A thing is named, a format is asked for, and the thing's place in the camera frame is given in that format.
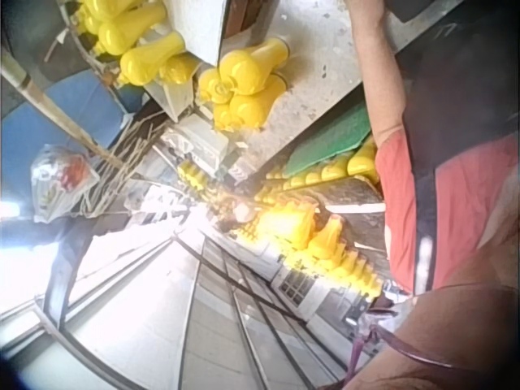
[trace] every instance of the white plastic bag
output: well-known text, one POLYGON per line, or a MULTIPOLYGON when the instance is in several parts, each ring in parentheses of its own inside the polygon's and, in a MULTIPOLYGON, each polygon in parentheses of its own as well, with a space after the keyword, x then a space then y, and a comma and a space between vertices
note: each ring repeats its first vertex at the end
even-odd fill
POLYGON ((45 145, 31 165, 34 221, 49 223, 64 215, 98 181, 83 154, 45 145))

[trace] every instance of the glass window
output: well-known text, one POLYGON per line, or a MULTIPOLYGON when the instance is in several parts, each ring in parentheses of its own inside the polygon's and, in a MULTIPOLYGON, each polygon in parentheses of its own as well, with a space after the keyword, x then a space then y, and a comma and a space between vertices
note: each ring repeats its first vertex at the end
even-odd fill
POLYGON ((299 271, 290 271, 285 277, 279 289, 295 305, 299 306, 310 289, 314 285, 315 279, 299 271))

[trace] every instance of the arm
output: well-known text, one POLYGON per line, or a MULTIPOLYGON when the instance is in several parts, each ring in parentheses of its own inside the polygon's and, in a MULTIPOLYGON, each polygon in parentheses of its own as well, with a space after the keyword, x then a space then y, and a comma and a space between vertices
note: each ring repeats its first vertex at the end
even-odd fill
POLYGON ((397 61, 384 35, 383 0, 346 0, 375 144, 403 128, 406 95, 397 61))

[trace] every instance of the yellow container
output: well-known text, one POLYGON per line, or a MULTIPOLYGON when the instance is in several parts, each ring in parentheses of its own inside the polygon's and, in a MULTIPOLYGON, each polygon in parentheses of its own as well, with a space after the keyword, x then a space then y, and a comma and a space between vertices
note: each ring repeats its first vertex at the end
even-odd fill
POLYGON ((322 170, 326 164, 322 163, 316 167, 312 167, 305 177, 305 185, 317 184, 322 181, 322 170))
POLYGON ((299 187, 303 187, 304 185, 306 185, 307 174, 308 174, 308 171, 305 170, 305 171, 300 172, 300 173, 296 174, 295 176, 293 176, 291 178, 291 188, 297 189, 299 187))
POLYGON ((379 175, 375 170, 375 153, 377 148, 374 139, 369 137, 356 154, 350 159, 348 165, 349 176, 363 175, 372 184, 379 182, 379 175))
POLYGON ((349 175, 348 165, 351 153, 340 154, 322 169, 322 181, 340 179, 349 175))
POLYGON ((182 36, 178 32, 171 32, 155 42, 135 47, 123 54, 121 73, 134 85, 146 85, 172 55, 184 50, 182 36))
POLYGON ((220 60, 222 82, 241 95, 260 92, 272 70, 288 56, 288 46, 279 38, 267 39, 251 50, 233 50, 220 60))
POLYGON ((84 18, 83 23, 87 31, 93 35, 97 35, 99 33, 99 28, 102 25, 102 22, 94 18, 92 15, 89 15, 86 18, 84 18))
POLYGON ((86 0, 90 13, 103 22, 112 20, 123 11, 142 3, 143 0, 86 0))
POLYGON ((368 297, 370 299, 375 299, 379 295, 381 295, 382 291, 383 291, 383 280, 382 279, 376 279, 374 281, 374 283, 368 289, 368 297))
POLYGON ((365 258, 358 258, 356 260, 356 264, 354 266, 352 274, 349 277, 350 283, 352 283, 352 284, 354 284, 356 286, 359 286, 360 279, 361 279, 361 277, 363 275, 363 269, 365 268, 365 265, 366 265, 366 259, 365 258))
POLYGON ((225 104, 233 97, 233 92, 220 80, 219 69, 216 67, 207 69, 201 74, 198 78, 198 90, 199 98, 203 102, 225 104))
POLYGON ((292 186, 291 186, 291 180, 290 180, 290 179, 289 179, 289 180, 285 180, 285 181, 284 181, 283 190, 284 190, 284 191, 287 191, 288 189, 291 189, 291 188, 292 188, 292 186))
POLYGON ((331 258, 336 252, 343 223, 339 215, 329 217, 327 225, 309 242, 310 253, 319 259, 331 258))
POLYGON ((202 191, 206 187, 206 185, 208 183, 208 175, 203 170, 200 170, 193 177, 192 183, 193 183, 193 187, 197 191, 202 191))
POLYGON ((320 268, 320 273, 322 275, 327 274, 328 272, 332 271, 333 269, 337 268, 340 263, 343 256, 343 251, 345 250, 345 243, 340 242, 336 246, 336 251, 332 255, 331 258, 320 260, 316 266, 320 268))
POLYGON ((121 55, 130 49, 148 28, 166 17, 166 8, 161 2, 124 12, 101 25, 99 41, 93 48, 94 53, 108 52, 121 55))
POLYGON ((179 178, 182 180, 186 180, 186 171, 190 168, 191 164, 189 160, 184 160, 177 167, 177 173, 179 174, 179 178))
POLYGON ((224 103, 213 105, 213 121, 216 130, 232 131, 231 120, 232 117, 229 110, 229 104, 224 103))
POLYGON ((85 4, 81 4, 78 10, 72 16, 72 19, 77 23, 80 23, 85 20, 86 17, 90 16, 89 8, 85 4))
POLYGON ((160 68, 159 76, 164 83, 186 84, 197 71, 201 60, 190 53, 174 55, 160 68))
POLYGON ((285 81, 277 76, 270 75, 266 82, 266 88, 251 96, 235 95, 229 103, 233 116, 233 126, 241 128, 258 128, 262 126, 269 116, 275 100, 285 91, 285 81))

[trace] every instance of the green plastic board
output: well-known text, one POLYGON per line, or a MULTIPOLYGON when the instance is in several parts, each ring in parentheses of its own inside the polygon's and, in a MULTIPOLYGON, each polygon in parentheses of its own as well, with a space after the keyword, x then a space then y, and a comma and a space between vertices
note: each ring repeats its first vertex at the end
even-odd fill
POLYGON ((302 142, 292 152, 284 174, 294 176, 336 154, 356 149, 370 130, 366 105, 358 104, 302 142))

